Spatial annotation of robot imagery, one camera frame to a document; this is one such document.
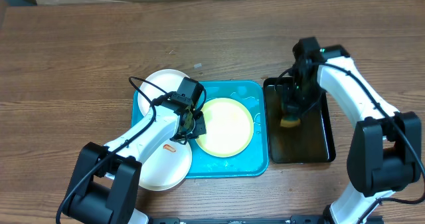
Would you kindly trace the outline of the yellow plate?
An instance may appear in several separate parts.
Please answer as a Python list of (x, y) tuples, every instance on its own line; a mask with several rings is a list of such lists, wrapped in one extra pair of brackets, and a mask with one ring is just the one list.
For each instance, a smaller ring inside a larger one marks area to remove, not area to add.
[(206, 153), (228, 158), (239, 154), (250, 143), (254, 122), (248, 109), (230, 98), (209, 100), (202, 108), (206, 133), (196, 139)]

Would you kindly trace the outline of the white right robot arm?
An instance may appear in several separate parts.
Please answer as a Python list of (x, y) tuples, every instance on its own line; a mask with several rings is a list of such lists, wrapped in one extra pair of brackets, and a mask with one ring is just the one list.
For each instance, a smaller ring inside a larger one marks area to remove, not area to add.
[(292, 49), (295, 62), (286, 70), (292, 85), (281, 95), (285, 128), (300, 124), (325, 93), (338, 103), (354, 127), (347, 157), (349, 184), (328, 205), (318, 223), (382, 223), (372, 212), (383, 202), (417, 205), (394, 198), (424, 179), (422, 125), (414, 112), (402, 113), (385, 101), (362, 77), (341, 45), (320, 47), (315, 37), (300, 39)]

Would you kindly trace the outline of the green yellow sponge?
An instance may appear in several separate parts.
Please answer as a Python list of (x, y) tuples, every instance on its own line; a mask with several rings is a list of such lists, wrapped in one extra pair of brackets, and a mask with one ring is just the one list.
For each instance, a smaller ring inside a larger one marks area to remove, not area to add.
[(294, 128), (299, 126), (300, 123), (301, 120), (297, 116), (293, 115), (282, 116), (282, 119), (280, 120), (280, 126), (283, 128)]

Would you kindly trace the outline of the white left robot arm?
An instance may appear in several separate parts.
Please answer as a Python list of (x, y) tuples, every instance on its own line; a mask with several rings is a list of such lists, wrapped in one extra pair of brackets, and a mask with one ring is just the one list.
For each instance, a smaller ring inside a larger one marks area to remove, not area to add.
[(149, 112), (120, 137), (80, 151), (66, 195), (56, 212), (82, 223), (150, 223), (135, 207), (142, 165), (165, 142), (181, 146), (205, 134), (200, 98), (204, 86), (183, 78), (178, 89), (149, 100)]

